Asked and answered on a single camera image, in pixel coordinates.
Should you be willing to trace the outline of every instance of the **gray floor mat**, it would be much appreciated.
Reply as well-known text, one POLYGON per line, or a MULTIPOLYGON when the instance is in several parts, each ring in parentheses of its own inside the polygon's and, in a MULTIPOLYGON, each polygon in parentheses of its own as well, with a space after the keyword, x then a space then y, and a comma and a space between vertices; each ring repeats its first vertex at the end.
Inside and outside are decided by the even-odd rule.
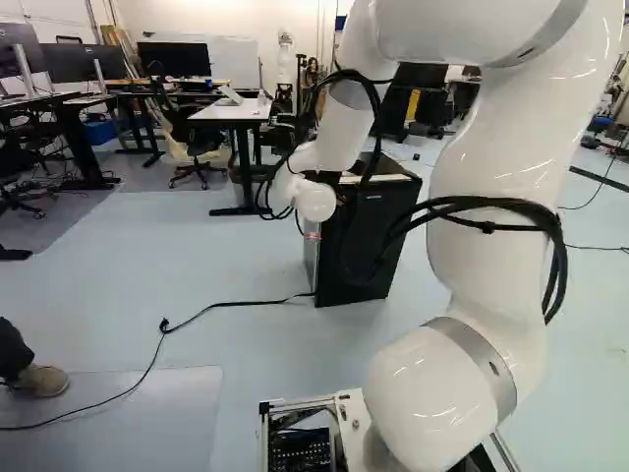
MULTIPOLYGON (((70 389, 49 400, 17 399, 0 390, 0 424, 14 426, 102 401, 142 372, 73 374, 70 389)), ((219 367, 151 372, 131 395, 72 421, 0 433, 4 472, 204 472, 222 383, 219 367)))

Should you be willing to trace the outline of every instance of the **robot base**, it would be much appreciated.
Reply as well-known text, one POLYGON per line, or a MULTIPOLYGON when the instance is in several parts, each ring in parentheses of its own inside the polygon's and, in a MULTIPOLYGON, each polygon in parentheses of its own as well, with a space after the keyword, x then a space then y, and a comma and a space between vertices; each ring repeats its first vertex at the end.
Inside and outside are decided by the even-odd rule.
MULTIPOLYGON (((360 388, 259 405, 259 472, 407 472, 372 426, 360 388)), ((493 446, 509 472, 520 472, 498 433, 493 446)), ((481 444, 449 472, 496 472, 481 444)))

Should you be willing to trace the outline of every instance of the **floor mat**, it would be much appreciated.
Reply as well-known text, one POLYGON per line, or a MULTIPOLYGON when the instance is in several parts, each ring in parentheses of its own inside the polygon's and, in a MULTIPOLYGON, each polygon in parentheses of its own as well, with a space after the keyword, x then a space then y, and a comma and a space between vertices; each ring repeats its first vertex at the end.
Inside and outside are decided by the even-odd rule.
POLYGON ((29 202, 46 213, 43 219, 26 211, 7 210, 0 216, 0 244, 41 253, 115 191, 61 193, 56 201, 46 197, 29 202))
MULTIPOLYGON (((73 374, 70 389, 49 400, 0 391, 0 425, 42 421, 113 396, 142 372, 73 374)), ((28 432, 0 433, 3 472, 204 472, 222 383, 219 367, 151 372, 131 395, 28 432)))

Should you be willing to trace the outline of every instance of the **person's leg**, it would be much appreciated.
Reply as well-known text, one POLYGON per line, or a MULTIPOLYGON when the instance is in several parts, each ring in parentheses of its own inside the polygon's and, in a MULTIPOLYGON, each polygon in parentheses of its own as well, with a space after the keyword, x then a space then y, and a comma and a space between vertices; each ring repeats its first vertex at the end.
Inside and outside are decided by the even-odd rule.
POLYGON ((55 368, 33 363, 34 353, 20 332, 0 317, 0 378, 11 390, 37 397, 57 396, 70 384, 68 375, 55 368))
POLYGON ((8 320, 0 318, 0 377, 7 382, 16 381, 34 358, 20 332, 8 320))

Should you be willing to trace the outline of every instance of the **blue bin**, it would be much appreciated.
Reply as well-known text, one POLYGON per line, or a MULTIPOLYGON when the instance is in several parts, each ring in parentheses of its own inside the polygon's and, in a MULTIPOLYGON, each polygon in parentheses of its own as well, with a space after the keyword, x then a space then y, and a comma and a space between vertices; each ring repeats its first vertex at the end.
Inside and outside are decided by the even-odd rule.
POLYGON ((113 120, 94 121, 84 123, 86 135, 92 146, 104 145, 116 137, 116 127, 113 120))

